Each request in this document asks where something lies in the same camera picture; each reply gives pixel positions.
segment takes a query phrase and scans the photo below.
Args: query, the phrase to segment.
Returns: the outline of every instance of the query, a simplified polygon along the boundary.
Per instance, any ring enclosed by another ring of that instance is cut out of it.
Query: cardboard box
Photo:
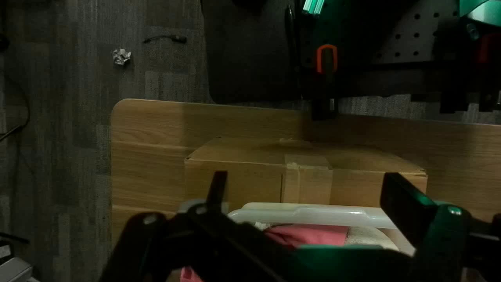
[[[227,171],[230,210],[247,202],[377,207],[385,173],[425,191],[422,168],[369,148],[297,140],[216,138],[184,162],[184,199],[205,199],[216,171]]]

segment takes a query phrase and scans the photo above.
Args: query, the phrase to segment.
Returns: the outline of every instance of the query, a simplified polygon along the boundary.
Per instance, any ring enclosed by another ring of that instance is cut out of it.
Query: wooden board
[[[112,238],[134,212],[175,213],[183,162],[214,137],[364,144],[425,170],[427,193],[490,220],[501,212],[501,127],[339,116],[313,123],[292,110],[122,101],[111,121]]]

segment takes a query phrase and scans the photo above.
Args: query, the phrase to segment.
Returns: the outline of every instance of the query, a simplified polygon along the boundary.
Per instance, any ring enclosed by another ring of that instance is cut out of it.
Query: red cloth
[[[327,245],[344,246],[349,227],[344,226],[274,226],[266,231],[266,235],[274,242],[297,249],[302,245]],[[202,282],[202,279],[191,270],[183,268],[180,282]]]

